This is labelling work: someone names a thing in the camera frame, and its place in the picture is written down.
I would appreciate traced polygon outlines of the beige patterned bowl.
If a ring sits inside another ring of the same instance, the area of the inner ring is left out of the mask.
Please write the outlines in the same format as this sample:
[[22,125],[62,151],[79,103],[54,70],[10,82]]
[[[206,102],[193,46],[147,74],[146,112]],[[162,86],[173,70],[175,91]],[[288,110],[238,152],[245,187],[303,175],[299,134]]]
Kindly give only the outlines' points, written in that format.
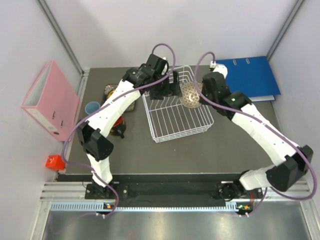
[[180,87],[181,96],[179,100],[181,104],[189,109],[199,108],[202,104],[200,103],[200,95],[195,88],[193,81],[183,83]]

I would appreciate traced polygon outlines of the black floral square plate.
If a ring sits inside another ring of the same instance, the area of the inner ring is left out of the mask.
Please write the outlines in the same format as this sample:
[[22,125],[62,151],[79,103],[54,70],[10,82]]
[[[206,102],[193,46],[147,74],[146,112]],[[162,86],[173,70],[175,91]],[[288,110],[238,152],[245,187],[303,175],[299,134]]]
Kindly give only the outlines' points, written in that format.
[[[104,94],[103,94],[103,97],[102,97],[102,101],[101,101],[101,104],[103,105],[106,100],[113,94],[113,92],[116,90],[116,88],[118,87],[117,84],[107,84],[105,86],[105,89],[104,89]],[[136,102],[132,102],[128,108],[125,110],[126,112],[131,112],[135,109],[135,103]]]

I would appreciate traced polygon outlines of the black orange patterned mug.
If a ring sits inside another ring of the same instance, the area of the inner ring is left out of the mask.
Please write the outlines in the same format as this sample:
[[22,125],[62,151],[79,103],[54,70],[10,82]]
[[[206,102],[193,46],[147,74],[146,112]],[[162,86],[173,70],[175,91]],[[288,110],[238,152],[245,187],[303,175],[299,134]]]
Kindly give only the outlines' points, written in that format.
[[117,136],[117,137],[120,137],[121,139],[124,139],[125,138],[124,133],[126,129],[127,129],[127,126],[126,126],[124,117],[120,116],[112,126],[110,130],[110,134],[112,136]]

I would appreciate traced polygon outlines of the light blue plastic cup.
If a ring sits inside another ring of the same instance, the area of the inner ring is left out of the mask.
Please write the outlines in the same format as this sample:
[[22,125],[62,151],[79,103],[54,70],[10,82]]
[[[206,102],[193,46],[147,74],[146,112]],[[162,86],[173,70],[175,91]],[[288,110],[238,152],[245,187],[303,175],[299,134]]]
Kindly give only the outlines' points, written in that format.
[[101,107],[100,103],[97,101],[91,101],[86,104],[84,111],[87,115],[90,115],[97,111]]

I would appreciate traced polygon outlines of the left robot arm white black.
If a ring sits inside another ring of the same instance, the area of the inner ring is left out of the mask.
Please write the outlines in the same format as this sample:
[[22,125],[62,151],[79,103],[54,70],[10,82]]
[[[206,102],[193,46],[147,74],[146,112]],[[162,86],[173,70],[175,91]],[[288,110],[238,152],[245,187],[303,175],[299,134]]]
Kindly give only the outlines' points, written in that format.
[[90,161],[92,184],[98,195],[109,198],[114,191],[109,156],[114,145],[107,139],[112,127],[127,108],[145,91],[154,88],[150,84],[168,79],[169,63],[166,58],[150,54],[146,63],[128,69],[112,95],[94,115],[81,123],[76,132]]

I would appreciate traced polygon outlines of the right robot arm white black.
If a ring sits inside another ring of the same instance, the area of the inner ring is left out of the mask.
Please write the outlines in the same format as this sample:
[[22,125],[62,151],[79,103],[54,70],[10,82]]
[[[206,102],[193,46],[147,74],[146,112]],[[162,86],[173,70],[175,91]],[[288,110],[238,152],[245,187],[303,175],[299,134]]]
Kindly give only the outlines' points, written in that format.
[[213,102],[219,114],[242,128],[271,159],[271,166],[246,171],[239,177],[239,182],[233,185],[237,197],[245,198],[253,189],[266,187],[285,192],[308,172],[307,163],[314,154],[312,148],[301,147],[284,137],[243,92],[230,91],[222,73],[204,75],[201,93],[201,103]]

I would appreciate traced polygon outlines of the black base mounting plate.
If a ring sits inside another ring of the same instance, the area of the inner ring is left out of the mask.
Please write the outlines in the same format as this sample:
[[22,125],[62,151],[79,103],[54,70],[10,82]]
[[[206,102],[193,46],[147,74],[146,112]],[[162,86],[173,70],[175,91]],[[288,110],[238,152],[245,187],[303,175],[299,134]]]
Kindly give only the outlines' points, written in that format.
[[109,183],[123,202],[138,197],[208,197],[232,200],[246,197],[239,175],[233,173],[198,174],[116,174]]

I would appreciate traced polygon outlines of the red box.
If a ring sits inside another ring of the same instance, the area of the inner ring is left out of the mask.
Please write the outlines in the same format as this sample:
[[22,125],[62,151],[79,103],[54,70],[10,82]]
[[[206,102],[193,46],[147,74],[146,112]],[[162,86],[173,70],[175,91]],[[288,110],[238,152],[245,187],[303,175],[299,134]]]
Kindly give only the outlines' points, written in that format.
[[45,167],[53,171],[60,171],[65,169],[66,164],[59,154],[54,154],[47,157]]

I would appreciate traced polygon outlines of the aluminium frame rail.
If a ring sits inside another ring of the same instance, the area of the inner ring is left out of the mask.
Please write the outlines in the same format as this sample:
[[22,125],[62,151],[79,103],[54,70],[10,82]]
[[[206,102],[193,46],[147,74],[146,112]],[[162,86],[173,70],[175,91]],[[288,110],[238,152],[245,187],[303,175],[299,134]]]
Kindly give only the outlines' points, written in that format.
[[42,201],[78,201],[85,198],[89,182],[46,182],[40,200]]

